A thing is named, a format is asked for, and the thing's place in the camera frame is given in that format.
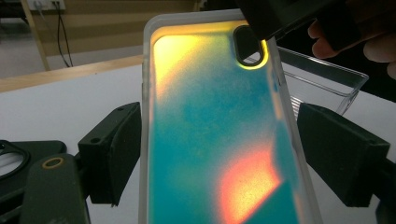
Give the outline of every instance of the finger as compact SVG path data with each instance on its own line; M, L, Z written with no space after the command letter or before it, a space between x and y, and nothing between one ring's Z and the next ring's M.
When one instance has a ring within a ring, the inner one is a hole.
M396 33L373 38L364 45L364 55L377 63L396 62Z
M334 51L326 38L319 38L312 46L312 53L319 59L326 59L336 56L339 51Z
M396 79L396 62L390 63L388 65L388 75L391 78Z
M324 37L324 33L318 21L312 22L312 24L308 27L308 35L312 39Z

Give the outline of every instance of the power outlet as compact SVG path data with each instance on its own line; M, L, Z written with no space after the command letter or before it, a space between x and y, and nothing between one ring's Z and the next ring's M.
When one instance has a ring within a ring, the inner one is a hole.
M57 10L57 7L60 10L65 10L66 7L64 6L64 0L27 0L27 5L29 6L30 10L37 11L37 10Z

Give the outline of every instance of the camera cutout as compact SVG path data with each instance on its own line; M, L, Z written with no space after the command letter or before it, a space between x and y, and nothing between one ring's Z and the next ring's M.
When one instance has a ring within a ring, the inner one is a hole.
M239 26L233 31L236 59L242 65L255 66L262 62L263 51L261 41L254 35L249 26Z

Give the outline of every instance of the transparent container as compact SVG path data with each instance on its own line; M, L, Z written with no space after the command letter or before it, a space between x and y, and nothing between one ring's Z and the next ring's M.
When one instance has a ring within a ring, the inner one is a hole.
M317 58L278 49L296 118L300 103L324 106L343 115L369 78Z

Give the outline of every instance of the phone case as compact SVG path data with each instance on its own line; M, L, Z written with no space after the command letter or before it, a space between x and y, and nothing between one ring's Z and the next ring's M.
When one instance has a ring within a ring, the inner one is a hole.
M146 26L140 223L320 222L275 40L246 65L246 26L239 10Z

